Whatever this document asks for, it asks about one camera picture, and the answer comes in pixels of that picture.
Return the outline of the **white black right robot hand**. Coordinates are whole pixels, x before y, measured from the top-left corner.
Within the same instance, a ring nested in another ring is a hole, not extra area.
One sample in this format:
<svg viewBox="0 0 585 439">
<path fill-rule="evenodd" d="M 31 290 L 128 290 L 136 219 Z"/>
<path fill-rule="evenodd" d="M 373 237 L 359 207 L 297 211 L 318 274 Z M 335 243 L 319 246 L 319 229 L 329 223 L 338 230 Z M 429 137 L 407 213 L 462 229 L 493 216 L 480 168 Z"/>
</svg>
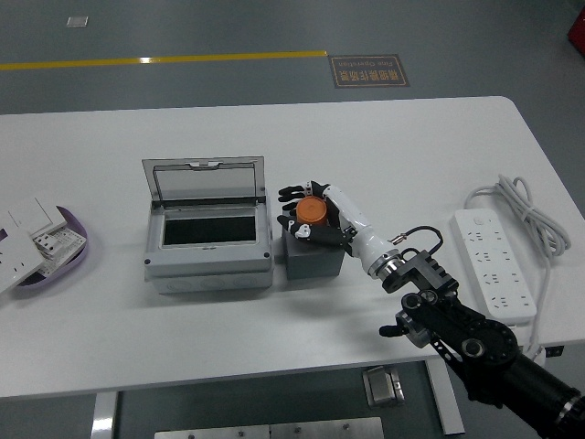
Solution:
<svg viewBox="0 0 585 439">
<path fill-rule="evenodd" d="M 349 256 L 361 261 L 364 272 L 373 279 L 398 253 L 375 233 L 371 222 L 339 187 L 310 180 L 284 187 L 278 195 L 278 200 L 284 204 L 283 209 L 294 214 L 300 213 L 303 199 L 315 196 L 324 201 L 327 225 L 302 224 L 286 215 L 278 216 L 277 220 L 298 241 L 344 249 Z"/>
</svg>

